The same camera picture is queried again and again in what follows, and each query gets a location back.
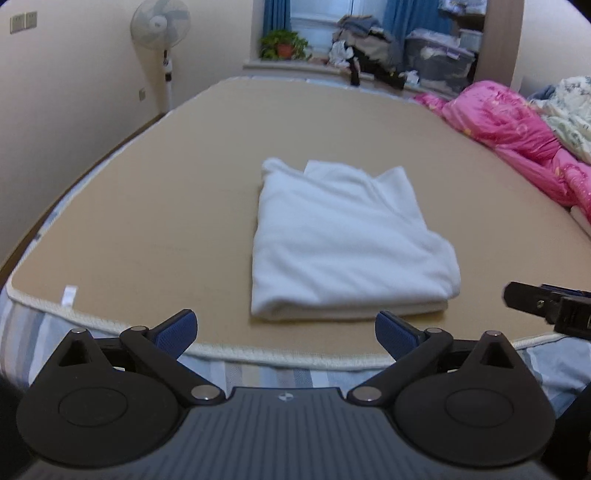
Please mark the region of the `wooden shelf cabinet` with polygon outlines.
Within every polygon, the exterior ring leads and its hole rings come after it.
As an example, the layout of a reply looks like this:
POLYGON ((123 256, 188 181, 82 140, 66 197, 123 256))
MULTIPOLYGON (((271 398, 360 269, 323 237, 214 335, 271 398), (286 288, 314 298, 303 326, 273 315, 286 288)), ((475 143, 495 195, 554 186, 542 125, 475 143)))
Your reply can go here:
POLYGON ((482 33, 474 80, 493 80, 510 86, 520 45, 524 1, 440 1, 440 12, 460 29, 482 33))

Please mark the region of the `window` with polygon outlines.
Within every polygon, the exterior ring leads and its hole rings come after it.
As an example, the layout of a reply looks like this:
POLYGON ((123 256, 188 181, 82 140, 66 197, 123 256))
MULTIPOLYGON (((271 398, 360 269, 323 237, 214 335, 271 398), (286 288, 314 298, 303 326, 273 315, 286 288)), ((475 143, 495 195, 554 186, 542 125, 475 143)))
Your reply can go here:
POLYGON ((386 0, 291 0, 290 25, 311 48, 324 51, 332 45, 339 19, 370 15, 382 21, 386 0))

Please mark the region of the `clear plastic storage bin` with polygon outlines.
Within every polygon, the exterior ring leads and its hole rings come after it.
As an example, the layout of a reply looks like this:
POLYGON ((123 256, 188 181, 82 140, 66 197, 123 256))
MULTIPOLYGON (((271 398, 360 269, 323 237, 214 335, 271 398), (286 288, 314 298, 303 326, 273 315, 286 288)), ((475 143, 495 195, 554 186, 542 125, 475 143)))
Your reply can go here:
POLYGON ((459 93, 471 83, 475 54, 462 48, 458 37, 415 29, 405 39, 404 61, 422 84, 459 93))

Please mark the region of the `right blue curtain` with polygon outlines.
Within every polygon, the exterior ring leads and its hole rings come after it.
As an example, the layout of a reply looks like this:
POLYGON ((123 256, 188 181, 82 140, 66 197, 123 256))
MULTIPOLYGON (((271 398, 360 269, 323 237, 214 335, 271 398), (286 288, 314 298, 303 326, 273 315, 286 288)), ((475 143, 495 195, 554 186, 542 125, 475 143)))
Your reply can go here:
POLYGON ((416 29, 450 35, 452 19, 440 12, 438 0, 388 0, 383 27, 405 50, 407 36, 416 29))

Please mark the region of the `white floral quilt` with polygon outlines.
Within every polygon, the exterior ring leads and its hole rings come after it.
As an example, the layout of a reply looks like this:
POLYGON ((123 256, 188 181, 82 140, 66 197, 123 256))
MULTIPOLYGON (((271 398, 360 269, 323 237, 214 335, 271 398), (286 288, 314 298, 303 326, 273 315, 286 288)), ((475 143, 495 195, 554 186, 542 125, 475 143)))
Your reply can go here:
POLYGON ((590 164, 590 77, 562 79, 528 99, 562 145, 590 164))

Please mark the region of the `white t-shirt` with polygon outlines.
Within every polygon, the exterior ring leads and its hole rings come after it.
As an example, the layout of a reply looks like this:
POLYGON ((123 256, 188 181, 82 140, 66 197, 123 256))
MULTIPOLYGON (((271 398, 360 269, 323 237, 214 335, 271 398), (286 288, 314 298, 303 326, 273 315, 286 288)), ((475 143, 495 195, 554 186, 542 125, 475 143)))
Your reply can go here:
POLYGON ((461 290, 453 245, 426 224, 406 170, 263 162, 252 246, 253 316, 361 320, 442 311, 461 290))

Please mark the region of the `pink quilt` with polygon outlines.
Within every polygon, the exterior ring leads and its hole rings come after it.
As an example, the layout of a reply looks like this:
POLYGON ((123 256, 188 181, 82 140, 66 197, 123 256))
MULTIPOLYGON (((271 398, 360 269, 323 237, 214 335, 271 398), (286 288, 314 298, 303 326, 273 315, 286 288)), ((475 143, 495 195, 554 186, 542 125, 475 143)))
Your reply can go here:
POLYGON ((559 205, 590 216, 590 166, 561 144, 519 93, 494 81, 480 81, 452 100, 430 93, 414 100, 491 149, 559 205))

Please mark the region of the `potted green plant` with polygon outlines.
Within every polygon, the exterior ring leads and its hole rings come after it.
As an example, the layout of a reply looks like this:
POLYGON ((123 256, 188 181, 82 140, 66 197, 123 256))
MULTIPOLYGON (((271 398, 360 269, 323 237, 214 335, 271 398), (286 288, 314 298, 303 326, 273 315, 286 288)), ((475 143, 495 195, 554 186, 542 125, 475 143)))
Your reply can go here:
POLYGON ((259 58, 269 61, 308 61, 311 58, 310 44, 297 32, 271 30, 260 40, 259 58))

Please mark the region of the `white standing fan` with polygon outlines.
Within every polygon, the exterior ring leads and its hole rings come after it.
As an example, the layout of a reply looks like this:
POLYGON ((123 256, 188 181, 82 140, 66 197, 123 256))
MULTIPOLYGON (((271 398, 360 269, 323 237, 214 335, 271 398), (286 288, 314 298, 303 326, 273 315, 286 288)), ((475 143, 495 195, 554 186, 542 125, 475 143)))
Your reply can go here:
POLYGON ((190 26, 190 11, 178 0, 142 1, 130 22, 132 41, 161 54, 165 113, 173 109, 171 50, 186 37, 190 26))

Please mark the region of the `blue curtain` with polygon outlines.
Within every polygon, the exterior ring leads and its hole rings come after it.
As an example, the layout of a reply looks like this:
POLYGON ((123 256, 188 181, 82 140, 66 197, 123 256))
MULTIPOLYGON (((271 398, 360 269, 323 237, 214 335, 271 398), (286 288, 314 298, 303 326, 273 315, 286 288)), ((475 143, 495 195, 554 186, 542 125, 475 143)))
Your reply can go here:
POLYGON ((263 35, 276 30, 291 30, 290 0, 266 0, 263 8, 263 35))
POLYGON ((440 12, 438 0, 388 0, 383 27, 405 50, 407 36, 416 29, 450 35, 452 19, 440 12))

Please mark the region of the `left blue curtain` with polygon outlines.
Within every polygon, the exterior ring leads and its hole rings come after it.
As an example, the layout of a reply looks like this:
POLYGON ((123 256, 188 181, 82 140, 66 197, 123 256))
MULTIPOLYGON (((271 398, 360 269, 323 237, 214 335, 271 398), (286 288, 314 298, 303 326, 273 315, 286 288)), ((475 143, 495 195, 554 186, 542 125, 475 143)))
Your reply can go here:
POLYGON ((263 35, 276 30, 291 30, 290 0, 266 0, 263 8, 263 35))

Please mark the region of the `pile of dark clothes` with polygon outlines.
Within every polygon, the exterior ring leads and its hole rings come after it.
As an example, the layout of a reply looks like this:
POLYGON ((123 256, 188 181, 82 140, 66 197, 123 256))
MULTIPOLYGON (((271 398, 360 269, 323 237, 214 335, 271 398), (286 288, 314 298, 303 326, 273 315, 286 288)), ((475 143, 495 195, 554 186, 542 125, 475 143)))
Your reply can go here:
POLYGON ((374 16, 346 15, 332 34, 329 65, 349 73, 373 75, 390 87, 403 90, 406 83, 403 48, 374 16))

